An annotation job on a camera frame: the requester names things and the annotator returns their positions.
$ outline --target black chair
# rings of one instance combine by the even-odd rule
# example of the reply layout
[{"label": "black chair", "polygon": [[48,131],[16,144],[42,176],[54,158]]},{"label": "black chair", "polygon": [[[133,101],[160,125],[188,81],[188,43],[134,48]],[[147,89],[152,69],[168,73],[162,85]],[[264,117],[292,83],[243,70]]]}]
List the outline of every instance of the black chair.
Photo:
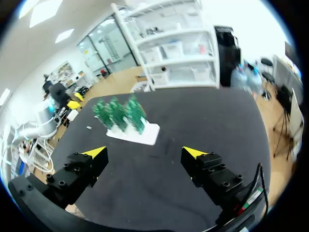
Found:
[{"label": "black chair", "polygon": [[[263,58],[261,59],[261,63],[267,66],[268,71],[269,71],[269,68],[273,67],[273,63],[269,59]],[[265,90],[262,96],[264,100],[269,101],[271,99],[271,94],[267,90],[267,86],[268,86],[268,83],[270,83],[271,85],[275,84],[275,78],[269,72],[262,72],[262,76],[266,79]]]}]

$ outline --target black cable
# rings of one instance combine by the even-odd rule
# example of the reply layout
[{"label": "black cable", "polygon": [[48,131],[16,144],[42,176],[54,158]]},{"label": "black cable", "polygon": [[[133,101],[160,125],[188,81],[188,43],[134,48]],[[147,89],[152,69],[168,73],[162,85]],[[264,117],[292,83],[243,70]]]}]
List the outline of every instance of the black cable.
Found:
[{"label": "black cable", "polygon": [[250,189],[247,192],[246,196],[242,199],[241,203],[234,209],[234,211],[233,211],[234,212],[234,216],[236,216],[238,211],[245,205],[245,203],[247,202],[247,200],[251,196],[253,190],[255,189],[256,184],[257,184],[257,180],[258,180],[258,177],[259,177],[259,171],[260,171],[261,166],[262,166],[261,163],[259,163],[257,165],[255,176],[254,176],[253,182],[252,182],[252,184],[250,186]]},{"label": "black cable", "polygon": [[268,212],[268,197],[267,197],[267,192],[266,192],[266,187],[265,187],[264,172],[263,172],[262,165],[261,165],[261,168],[260,168],[260,175],[261,175],[261,179],[262,179],[262,187],[263,187],[265,204],[266,204],[266,210],[265,210],[265,213],[264,213],[264,216],[263,216],[263,218],[265,218],[266,215],[267,215],[267,212]]}]

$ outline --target black refrigerator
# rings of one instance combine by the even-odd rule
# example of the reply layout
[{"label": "black refrigerator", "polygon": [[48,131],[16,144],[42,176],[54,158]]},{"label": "black refrigerator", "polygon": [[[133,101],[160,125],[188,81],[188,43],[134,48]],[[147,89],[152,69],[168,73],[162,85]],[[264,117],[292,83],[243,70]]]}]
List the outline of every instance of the black refrigerator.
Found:
[{"label": "black refrigerator", "polygon": [[220,84],[224,87],[231,86],[231,73],[240,64],[241,49],[237,37],[233,36],[231,27],[214,26],[220,60]]}]

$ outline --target yellow object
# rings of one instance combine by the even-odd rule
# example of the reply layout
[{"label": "yellow object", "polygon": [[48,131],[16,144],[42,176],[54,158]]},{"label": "yellow object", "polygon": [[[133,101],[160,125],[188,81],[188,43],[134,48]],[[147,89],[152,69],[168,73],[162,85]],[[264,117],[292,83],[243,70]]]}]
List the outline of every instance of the yellow object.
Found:
[{"label": "yellow object", "polygon": [[77,101],[69,101],[67,106],[72,109],[72,110],[75,110],[79,107],[81,107],[81,105],[77,102]]},{"label": "yellow object", "polygon": [[93,149],[91,151],[83,152],[82,154],[87,154],[89,156],[92,156],[92,159],[93,159],[95,156],[97,156],[98,153],[100,153],[105,148],[106,148],[105,146],[99,147],[99,148]]},{"label": "yellow object", "polygon": [[197,157],[200,156],[200,155],[209,154],[209,153],[206,153],[206,152],[194,150],[194,149],[186,147],[186,146],[183,146],[183,148],[186,149],[190,153],[190,155],[193,156],[195,159],[197,159]]},{"label": "yellow object", "polygon": [[77,97],[82,102],[84,101],[84,98],[82,97],[82,95],[80,93],[74,93],[74,96]]}]

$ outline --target white shelving unit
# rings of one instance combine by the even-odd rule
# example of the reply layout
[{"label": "white shelving unit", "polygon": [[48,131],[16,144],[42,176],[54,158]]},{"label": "white shelving unit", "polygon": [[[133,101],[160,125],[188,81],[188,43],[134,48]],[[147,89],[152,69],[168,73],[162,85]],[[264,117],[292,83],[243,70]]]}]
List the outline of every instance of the white shelving unit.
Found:
[{"label": "white shelving unit", "polygon": [[[111,4],[150,89],[220,86],[219,51],[213,25],[200,0],[157,0],[135,9]],[[147,33],[157,27],[158,31]],[[166,50],[175,45],[180,55]],[[149,59],[144,51],[160,53]],[[164,75],[166,81],[153,82]]]}]

